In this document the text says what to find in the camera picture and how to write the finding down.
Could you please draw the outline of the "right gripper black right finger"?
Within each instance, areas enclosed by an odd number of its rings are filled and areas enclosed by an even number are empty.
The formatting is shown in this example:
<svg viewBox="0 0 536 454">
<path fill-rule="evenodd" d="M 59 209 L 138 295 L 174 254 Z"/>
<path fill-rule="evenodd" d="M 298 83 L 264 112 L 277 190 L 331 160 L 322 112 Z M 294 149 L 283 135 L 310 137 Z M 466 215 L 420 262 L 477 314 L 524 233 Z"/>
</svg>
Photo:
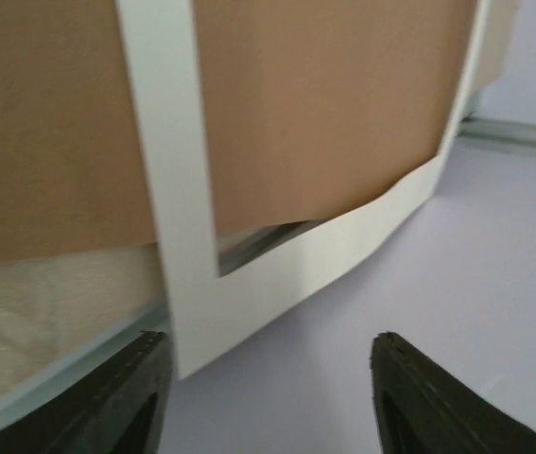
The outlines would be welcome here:
<svg viewBox="0 0 536 454">
<path fill-rule="evenodd" d="M 536 453 L 536 431 L 488 403 L 399 334 L 372 341 L 384 453 Z"/>
</svg>

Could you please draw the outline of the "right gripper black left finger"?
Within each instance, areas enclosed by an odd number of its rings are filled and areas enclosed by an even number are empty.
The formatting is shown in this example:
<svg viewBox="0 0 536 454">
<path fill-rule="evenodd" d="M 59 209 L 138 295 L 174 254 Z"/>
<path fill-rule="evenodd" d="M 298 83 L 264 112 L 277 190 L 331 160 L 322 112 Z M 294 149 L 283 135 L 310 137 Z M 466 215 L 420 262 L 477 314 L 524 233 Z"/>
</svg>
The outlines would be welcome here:
<svg viewBox="0 0 536 454">
<path fill-rule="evenodd" d="M 169 337 L 147 331 L 0 430 L 0 453 L 156 453 L 171 379 Z"/>
</svg>

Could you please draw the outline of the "white paper mat border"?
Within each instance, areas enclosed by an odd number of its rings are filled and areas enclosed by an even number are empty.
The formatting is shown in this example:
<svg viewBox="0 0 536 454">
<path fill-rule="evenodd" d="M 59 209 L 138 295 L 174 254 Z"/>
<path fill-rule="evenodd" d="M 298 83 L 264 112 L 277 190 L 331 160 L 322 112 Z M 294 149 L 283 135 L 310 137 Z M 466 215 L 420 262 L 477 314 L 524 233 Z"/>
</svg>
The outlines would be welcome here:
<svg viewBox="0 0 536 454">
<path fill-rule="evenodd" d="M 221 275 L 209 189 L 197 38 L 188 1 L 121 1 L 119 23 L 166 285 L 174 362 L 186 378 L 372 255 L 440 179 L 467 100 L 490 5 L 471 34 L 437 155 L 384 195 Z"/>
</svg>

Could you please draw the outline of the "brown cardboard backing board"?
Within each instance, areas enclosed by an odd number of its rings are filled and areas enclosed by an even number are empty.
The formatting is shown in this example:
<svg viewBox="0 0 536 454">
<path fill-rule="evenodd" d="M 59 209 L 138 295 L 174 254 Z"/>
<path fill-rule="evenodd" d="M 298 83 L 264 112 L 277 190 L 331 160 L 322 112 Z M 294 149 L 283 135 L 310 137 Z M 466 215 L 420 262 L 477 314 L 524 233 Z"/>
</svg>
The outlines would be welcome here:
<svg viewBox="0 0 536 454">
<path fill-rule="evenodd" d="M 216 231 L 332 218 L 440 145 L 473 1 L 196 1 Z M 156 239 L 113 1 L 0 1 L 0 262 Z"/>
</svg>

